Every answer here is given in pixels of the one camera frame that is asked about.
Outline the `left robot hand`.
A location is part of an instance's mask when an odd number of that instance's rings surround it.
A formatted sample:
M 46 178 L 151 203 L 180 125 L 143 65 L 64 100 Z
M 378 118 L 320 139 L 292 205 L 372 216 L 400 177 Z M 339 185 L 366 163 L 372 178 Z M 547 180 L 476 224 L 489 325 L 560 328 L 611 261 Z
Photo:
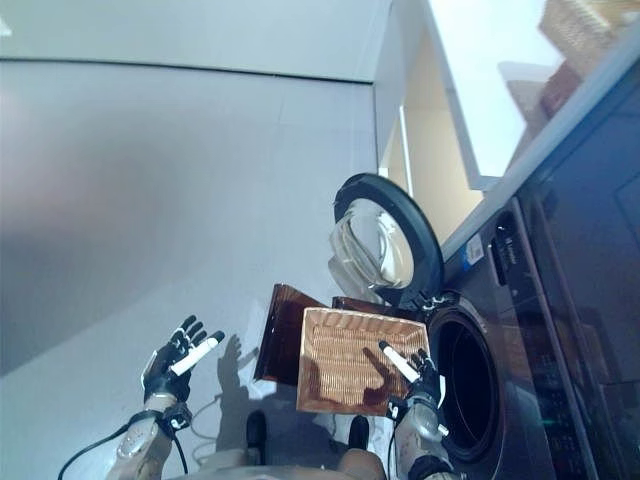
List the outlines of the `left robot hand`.
M 195 315 L 187 317 L 151 354 L 141 375 L 144 400 L 167 394 L 185 402 L 190 395 L 192 370 L 224 338 L 225 333 L 220 330 L 208 333 Z

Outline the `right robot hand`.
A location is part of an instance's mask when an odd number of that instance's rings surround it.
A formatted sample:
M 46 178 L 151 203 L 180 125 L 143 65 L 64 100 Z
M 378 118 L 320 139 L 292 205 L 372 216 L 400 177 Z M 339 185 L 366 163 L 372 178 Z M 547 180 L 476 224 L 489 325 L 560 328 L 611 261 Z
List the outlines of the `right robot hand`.
M 437 407 L 441 405 L 442 388 L 446 387 L 446 380 L 439 374 L 434 361 L 424 348 L 419 348 L 409 358 L 405 358 L 385 340 L 380 340 L 378 347 L 406 380 L 410 395 L 424 394 Z

